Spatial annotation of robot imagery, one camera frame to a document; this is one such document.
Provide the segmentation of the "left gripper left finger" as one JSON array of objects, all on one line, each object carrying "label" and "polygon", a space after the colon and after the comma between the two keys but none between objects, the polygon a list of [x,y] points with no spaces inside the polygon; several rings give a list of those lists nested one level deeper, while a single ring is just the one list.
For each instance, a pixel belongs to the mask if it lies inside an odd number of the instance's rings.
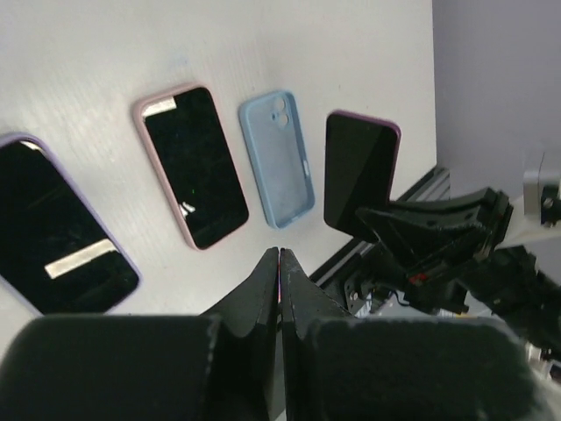
[{"label": "left gripper left finger", "polygon": [[4,420],[266,420],[280,252],[199,316],[45,316],[1,363]]}]

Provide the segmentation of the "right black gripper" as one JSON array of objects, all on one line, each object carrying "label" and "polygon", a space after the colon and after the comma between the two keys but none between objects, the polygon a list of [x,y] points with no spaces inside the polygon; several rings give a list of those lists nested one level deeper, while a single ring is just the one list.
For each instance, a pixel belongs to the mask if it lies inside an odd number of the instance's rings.
[{"label": "right black gripper", "polygon": [[463,314],[472,296],[532,345],[560,349],[560,286],[523,246],[491,253],[511,218],[504,192],[486,188],[396,213],[389,203],[356,215],[404,270],[414,307]]}]

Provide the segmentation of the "light blue phone case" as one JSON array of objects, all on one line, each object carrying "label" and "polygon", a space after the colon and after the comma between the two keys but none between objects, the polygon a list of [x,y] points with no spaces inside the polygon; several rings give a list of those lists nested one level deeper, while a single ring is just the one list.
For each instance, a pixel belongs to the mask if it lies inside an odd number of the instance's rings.
[{"label": "light blue phone case", "polygon": [[294,95],[275,90],[240,105],[238,120],[269,226],[280,230],[315,205]]}]

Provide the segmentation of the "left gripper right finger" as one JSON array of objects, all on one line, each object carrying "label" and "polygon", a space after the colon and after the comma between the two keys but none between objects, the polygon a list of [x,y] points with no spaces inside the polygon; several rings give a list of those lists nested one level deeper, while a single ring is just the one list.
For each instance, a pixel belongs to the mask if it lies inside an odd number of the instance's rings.
[{"label": "left gripper right finger", "polygon": [[355,318],[280,251],[290,420],[545,420],[522,346],[487,318]]}]

